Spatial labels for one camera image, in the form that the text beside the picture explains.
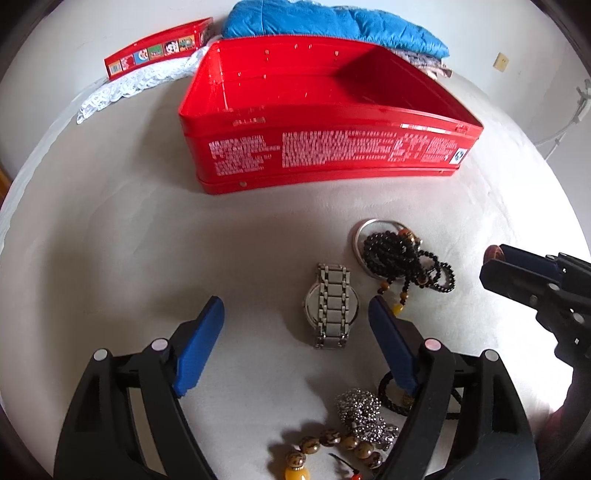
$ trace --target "white wall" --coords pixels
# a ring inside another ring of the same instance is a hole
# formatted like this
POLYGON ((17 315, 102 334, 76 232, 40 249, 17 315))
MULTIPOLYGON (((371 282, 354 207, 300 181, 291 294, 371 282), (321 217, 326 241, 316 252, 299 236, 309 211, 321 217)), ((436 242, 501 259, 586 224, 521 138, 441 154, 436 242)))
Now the white wall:
MULTIPOLYGON (((583 63, 569 46, 544 101, 525 128, 525 133, 532 141, 553 135, 572 119, 580 98, 576 88, 583 88, 585 79, 589 77, 583 63)), ((540 153, 546 155, 552 145, 549 143, 540 148, 540 153)), ((591 245, 591 115, 569 131, 548 164, 558 177, 579 219, 587 243, 591 245)))
MULTIPOLYGON (((221 20, 235 0, 64 0, 33 31, 0 83, 0 161, 16 175, 49 125, 87 85, 103 58, 134 40, 197 18, 221 20)), ((520 125, 529 124, 566 48, 530 0, 328 0, 392 11, 439 36, 449 66, 476 83, 520 125), (505 73, 492 68, 502 51, 505 73)))

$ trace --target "red tin box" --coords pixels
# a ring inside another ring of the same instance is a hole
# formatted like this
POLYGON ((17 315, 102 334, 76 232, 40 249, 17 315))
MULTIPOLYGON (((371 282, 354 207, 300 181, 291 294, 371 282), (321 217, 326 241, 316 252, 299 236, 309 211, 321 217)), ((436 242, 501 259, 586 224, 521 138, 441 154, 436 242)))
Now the red tin box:
POLYGON ((220 40, 179 109, 208 193, 307 181, 453 174, 479 121, 373 44, 274 35, 220 40))
POLYGON ((213 18, 179 25, 150 35, 105 59, 109 80, 162 60, 188 57, 213 35, 213 18))

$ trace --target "silver chain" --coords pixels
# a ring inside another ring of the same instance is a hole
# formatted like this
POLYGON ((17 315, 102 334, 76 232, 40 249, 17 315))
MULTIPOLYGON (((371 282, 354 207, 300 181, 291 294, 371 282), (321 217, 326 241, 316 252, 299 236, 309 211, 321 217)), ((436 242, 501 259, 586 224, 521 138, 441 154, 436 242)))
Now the silver chain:
POLYGON ((380 415, 380 406, 378 397, 359 388, 336 397, 339 419, 348 432, 386 451, 394 444, 400 428, 386 423, 380 415))

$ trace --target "blue gripper pad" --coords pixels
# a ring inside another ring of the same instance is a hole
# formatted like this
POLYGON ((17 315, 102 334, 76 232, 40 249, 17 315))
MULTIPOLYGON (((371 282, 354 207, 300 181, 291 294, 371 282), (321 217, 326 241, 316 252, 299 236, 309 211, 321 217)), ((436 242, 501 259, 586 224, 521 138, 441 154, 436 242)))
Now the blue gripper pad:
POLYGON ((211 297, 196 320, 182 323, 170 338, 177 355, 174 392, 182 397, 195 387, 213 350, 224 321, 223 302, 211 297))
POLYGON ((415 397, 419 386, 416 357, 423 337, 412 323, 397 319, 380 295, 369 302, 368 316, 397 386, 415 397))

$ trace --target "jewelry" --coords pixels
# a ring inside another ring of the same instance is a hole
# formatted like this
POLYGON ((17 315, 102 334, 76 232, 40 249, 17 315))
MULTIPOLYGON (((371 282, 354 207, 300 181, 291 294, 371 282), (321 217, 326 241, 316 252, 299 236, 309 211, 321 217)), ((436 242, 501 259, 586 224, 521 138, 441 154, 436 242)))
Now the jewelry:
POLYGON ((392 308, 394 315, 402 312, 411 283, 440 293, 449 293, 456 286, 452 266, 439 261, 437 255, 420 249, 416 236, 408 228, 373 233, 363 243, 362 256, 370 271, 386 279, 380 284, 379 294, 386 292, 397 278, 404 277, 400 303, 392 308), (446 278, 444 284, 439 283, 442 276, 446 278))
POLYGON ((400 429, 386 423, 380 415, 380 406, 378 397, 358 388, 336 397, 339 419, 349 432, 347 447, 359 449, 361 444, 375 443, 385 452, 394 444, 400 429), (351 440, 351 437, 358 440, 356 444, 353 444, 354 440, 351 440))
MULTIPOLYGON (((397 437, 400 430, 398 427, 392 426, 392 431, 395 432, 395 437, 397 437)), ((319 437, 303 437, 300 440, 298 448, 287 453, 285 456, 285 480, 310 480, 310 472, 304 466, 306 464, 307 455, 317 453, 320 451, 321 446, 335 447, 338 445, 342 445, 345 449, 351 450, 359 460, 372 470, 379 468, 384 462, 382 454, 375 451, 373 443, 362 440, 361 438, 356 437, 353 433, 344 436, 338 430, 326 429, 322 431, 319 437)), ((333 454, 331 455, 353 470, 353 477, 351 477, 351 480, 362 480, 359 470, 355 469, 342 458, 333 454)))
MULTIPOLYGON (((391 229, 392 227, 394 227, 393 230, 397 232, 407 228, 403 223, 397 222, 396 220, 380 220, 378 218, 372 218, 371 220, 366 220, 362 222, 352 237, 353 254, 357 259, 357 262, 365 270, 367 275, 373 278, 377 278, 378 280, 386 279, 384 277, 380 277, 379 275, 374 274, 365 264, 365 260, 363 260, 363 256, 361 255, 361 252, 363 251, 363 242, 365 242, 365 239, 372 233, 383 232, 385 230, 391 229)), ((421 246, 423 240, 421 240, 416 235, 414 239, 418 246, 421 246)))
POLYGON ((363 480, 363 477, 359 473, 359 470, 357 470, 355 467, 353 467, 353 465, 351 465, 349 462, 343 460, 340 456, 335 455, 334 453, 329 453, 329 455, 331 457, 337 459, 340 463, 344 463, 346 466, 351 468, 351 470, 353 471, 353 476, 351 477, 351 480, 363 480))
POLYGON ((342 348, 359 311, 359 297, 342 265, 318 265, 317 282, 304 300, 308 322, 316 331, 316 348, 342 348))
MULTIPOLYGON (((388 394, 386 393, 386 387, 392 381, 393 376, 392 372, 388 372, 384 375, 382 381, 379 383, 378 387, 378 398, 382 405, 386 407, 388 410, 397 413, 398 415, 403 415, 408 417, 410 414, 410 409, 414 404, 414 398, 408 395, 406 392, 402 397, 402 406, 396 405, 392 400, 388 398, 388 394)), ((452 397, 458 402, 460 406, 462 406, 462 396, 458 392, 457 389, 452 390, 452 397)), ((455 411, 449 411, 446 415, 446 420, 458 420, 460 418, 460 413, 455 411)))

